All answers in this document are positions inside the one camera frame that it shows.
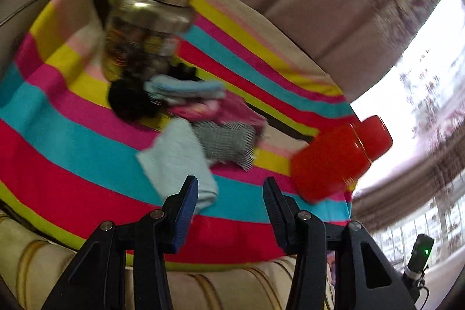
colorful striped fabric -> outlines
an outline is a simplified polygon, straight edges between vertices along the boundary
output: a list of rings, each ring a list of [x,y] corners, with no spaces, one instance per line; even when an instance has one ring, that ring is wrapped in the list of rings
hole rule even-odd
[[[106,100],[99,53],[112,1],[52,0],[0,84],[0,199],[75,249],[100,222],[134,222],[162,205],[135,158],[158,133],[120,121]],[[261,194],[270,175],[302,209],[345,224],[350,192],[308,205],[289,177],[289,157],[305,145],[299,140],[355,119],[341,91],[299,74],[206,0],[192,5],[199,16],[180,59],[197,66],[202,79],[221,80],[271,127],[249,172],[212,170],[218,200],[194,218],[168,267],[214,270],[282,256]]]

